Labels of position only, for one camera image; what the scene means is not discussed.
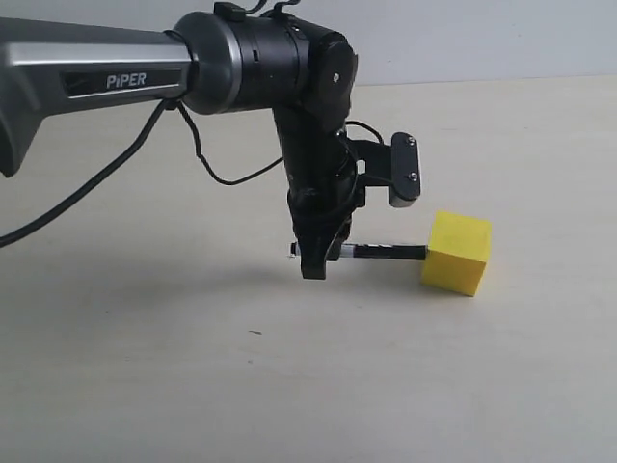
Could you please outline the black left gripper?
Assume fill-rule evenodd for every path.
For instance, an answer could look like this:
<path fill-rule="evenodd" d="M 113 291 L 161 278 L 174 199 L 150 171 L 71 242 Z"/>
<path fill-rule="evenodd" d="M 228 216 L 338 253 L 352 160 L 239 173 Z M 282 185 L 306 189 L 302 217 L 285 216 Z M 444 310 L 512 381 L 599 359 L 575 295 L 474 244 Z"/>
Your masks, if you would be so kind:
<path fill-rule="evenodd" d="M 304 279 L 325 280 L 327 262 L 341 258 L 358 208 L 358 189 L 356 182 L 336 183 L 326 191 L 289 184 L 286 200 Z"/>

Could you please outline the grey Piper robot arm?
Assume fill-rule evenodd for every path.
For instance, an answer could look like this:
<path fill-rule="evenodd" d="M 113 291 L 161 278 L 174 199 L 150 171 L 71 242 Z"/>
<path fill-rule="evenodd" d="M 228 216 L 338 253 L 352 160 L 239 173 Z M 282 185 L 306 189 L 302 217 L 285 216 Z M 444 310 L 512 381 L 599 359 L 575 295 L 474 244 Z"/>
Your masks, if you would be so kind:
<path fill-rule="evenodd" d="M 358 57 L 339 32 L 229 2 L 165 32 L 1 21 L 1 172 L 14 176 L 50 116 L 176 103 L 200 115 L 272 111 L 305 278 L 347 237 L 357 167 L 344 138 Z"/>

